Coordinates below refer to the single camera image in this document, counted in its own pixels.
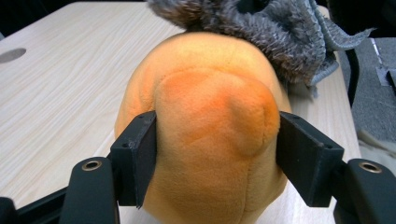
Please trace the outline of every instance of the orange plush toy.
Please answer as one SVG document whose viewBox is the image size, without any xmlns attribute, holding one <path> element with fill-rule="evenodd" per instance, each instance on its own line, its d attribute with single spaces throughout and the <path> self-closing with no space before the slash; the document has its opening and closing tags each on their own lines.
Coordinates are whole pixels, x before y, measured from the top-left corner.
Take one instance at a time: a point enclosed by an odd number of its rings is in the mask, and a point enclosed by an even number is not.
<svg viewBox="0 0 396 224">
<path fill-rule="evenodd" d="M 116 136 L 150 110 L 158 154 L 143 206 L 163 223 L 254 223 L 283 191 L 276 135 L 289 100 L 247 41 L 211 33 L 163 41 L 131 77 Z"/>
<path fill-rule="evenodd" d="M 315 84 L 356 47 L 312 0 L 148 0 L 188 32 L 134 71 L 116 137 L 157 113 L 157 163 L 143 207 L 163 223 L 254 223 L 285 188 L 276 165 L 282 82 Z"/>
</svg>

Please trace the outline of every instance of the floor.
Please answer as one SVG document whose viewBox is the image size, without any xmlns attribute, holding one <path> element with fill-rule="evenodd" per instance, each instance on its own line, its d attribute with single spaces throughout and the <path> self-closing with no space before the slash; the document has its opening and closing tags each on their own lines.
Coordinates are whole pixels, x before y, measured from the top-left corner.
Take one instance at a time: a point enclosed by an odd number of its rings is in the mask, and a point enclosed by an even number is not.
<svg viewBox="0 0 396 224">
<path fill-rule="evenodd" d="M 352 106 L 355 127 L 379 140 L 396 142 L 395 90 L 391 86 L 382 86 L 376 71 L 381 67 L 396 69 L 396 38 L 367 39 L 356 52 L 361 76 Z M 350 70 L 344 52 L 340 52 L 340 61 L 347 85 Z"/>
</svg>

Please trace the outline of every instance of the stuffed animal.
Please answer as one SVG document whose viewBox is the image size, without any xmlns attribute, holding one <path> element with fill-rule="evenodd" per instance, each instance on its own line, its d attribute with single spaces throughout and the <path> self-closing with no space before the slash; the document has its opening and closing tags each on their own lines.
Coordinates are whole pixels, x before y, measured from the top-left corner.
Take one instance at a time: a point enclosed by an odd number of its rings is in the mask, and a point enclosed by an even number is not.
<svg viewBox="0 0 396 224">
<path fill-rule="evenodd" d="M 279 111 L 291 111 L 281 83 L 313 85 L 330 72 L 336 41 L 325 46 L 329 34 L 313 36 L 321 26 L 296 24 L 308 21 L 294 11 L 308 1 L 269 1 L 257 13 L 238 12 L 234 0 L 148 2 L 195 32 L 154 48 L 120 106 L 116 137 L 135 116 L 157 113 L 157 164 L 143 207 L 162 223 L 254 223 L 287 181 L 276 165 Z M 288 11 L 267 9 L 281 6 Z"/>
</svg>

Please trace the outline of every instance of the gray fuzzy fabric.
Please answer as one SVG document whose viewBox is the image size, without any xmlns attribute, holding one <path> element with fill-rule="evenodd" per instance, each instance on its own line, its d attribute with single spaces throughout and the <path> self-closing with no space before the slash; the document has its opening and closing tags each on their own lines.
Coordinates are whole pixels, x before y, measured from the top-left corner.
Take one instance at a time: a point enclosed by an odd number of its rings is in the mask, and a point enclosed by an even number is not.
<svg viewBox="0 0 396 224">
<path fill-rule="evenodd" d="M 245 13 L 238 10 L 239 2 L 148 0 L 158 16 L 187 31 L 245 39 L 262 51 L 281 80 L 308 87 L 338 67 L 334 51 L 357 47 L 372 31 L 347 35 L 321 15 L 315 0 L 268 0 L 259 11 Z"/>
</svg>

